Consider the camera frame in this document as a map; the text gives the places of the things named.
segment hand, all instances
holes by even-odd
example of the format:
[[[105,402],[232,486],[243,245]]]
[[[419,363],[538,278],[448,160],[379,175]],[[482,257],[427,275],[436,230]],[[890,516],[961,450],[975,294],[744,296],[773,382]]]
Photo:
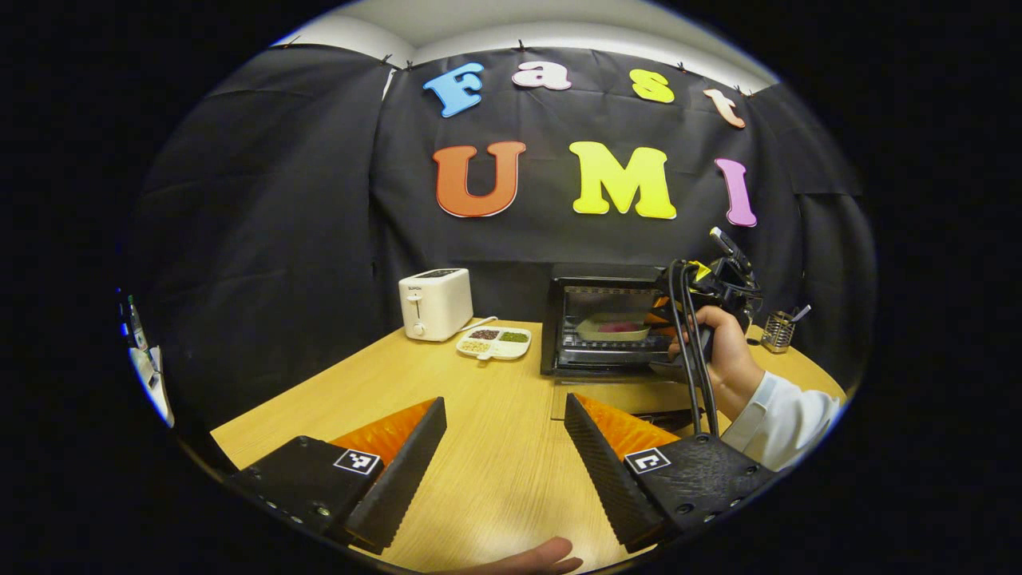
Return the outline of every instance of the hand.
[[[576,557],[564,559],[569,553],[571,541],[564,537],[554,537],[527,552],[500,561],[465,569],[439,571],[434,575],[562,575],[582,567],[582,560]]]
[[[716,306],[704,306],[696,313],[696,322],[713,329],[713,361],[706,365],[706,371],[717,410],[734,422],[752,399],[765,372],[752,360],[745,333],[734,316]],[[688,343],[684,331],[682,337]],[[668,357],[673,361],[681,351],[675,338],[667,348]]]

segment toaster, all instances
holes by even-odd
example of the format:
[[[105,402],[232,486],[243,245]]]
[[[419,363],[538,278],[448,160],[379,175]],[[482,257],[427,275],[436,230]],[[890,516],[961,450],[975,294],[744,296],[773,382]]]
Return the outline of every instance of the toaster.
[[[413,340],[443,342],[472,319],[468,270],[434,269],[398,282],[405,335]]]

